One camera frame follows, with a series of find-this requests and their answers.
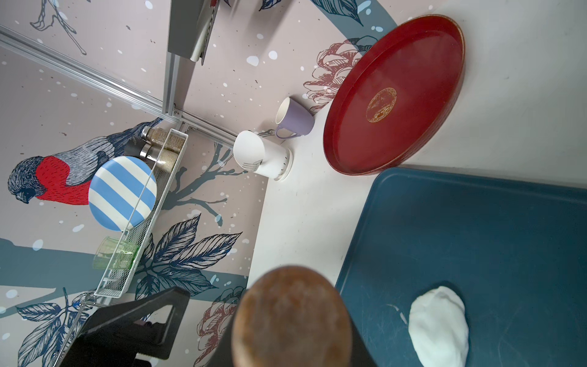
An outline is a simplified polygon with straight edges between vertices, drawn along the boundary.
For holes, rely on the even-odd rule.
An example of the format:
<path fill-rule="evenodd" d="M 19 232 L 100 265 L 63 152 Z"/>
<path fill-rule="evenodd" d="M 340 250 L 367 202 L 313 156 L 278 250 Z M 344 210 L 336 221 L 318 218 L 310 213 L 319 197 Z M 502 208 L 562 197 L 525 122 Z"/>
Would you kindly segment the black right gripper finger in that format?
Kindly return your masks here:
<path fill-rule="evenodd" d="M 102 307 L 82 326 L 60 366 L 150 366 L 142 354 L 170 357 L 190 292 L 173 287 L 146 298 Z"/>

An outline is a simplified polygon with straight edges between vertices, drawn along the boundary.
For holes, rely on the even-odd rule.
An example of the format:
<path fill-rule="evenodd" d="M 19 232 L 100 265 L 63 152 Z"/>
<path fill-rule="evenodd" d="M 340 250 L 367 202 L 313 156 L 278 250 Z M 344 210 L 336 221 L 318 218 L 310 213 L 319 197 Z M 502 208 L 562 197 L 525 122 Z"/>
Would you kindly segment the wooden dough roller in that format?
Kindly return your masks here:
<path fill-rule="evenodd" d="M 236 312 L 236 366 L 348 366 L 353 332 L 349 313 L 318 272 L 284 266 L 259 278 Z"/>

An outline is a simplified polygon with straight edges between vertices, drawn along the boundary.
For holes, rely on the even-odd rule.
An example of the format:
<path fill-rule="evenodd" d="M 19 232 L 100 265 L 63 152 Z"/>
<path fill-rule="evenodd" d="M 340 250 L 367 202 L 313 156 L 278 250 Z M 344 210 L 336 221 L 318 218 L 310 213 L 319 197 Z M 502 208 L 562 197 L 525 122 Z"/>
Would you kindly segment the white dough piece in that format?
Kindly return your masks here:
<path fill-rule="evenodd" d="M 416 298 L 411 304 L 408 333 L 421 365 L 466 365 L 466 308 L 452 289 L 440 286 Z"/>

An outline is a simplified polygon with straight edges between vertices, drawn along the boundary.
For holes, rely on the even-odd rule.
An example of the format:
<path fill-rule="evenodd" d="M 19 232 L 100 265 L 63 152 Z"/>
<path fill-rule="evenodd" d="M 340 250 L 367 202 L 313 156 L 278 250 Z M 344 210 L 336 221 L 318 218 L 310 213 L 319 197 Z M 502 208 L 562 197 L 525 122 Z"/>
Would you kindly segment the teal cutting board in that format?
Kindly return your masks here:
<path fill-rule="evenodd" d="M 376 177 L 336 282 L 377 366 L 417 366 L 411 304 L 463 300 L 469 366 L 586 364 L 584 189 L 393 168 Z"/>

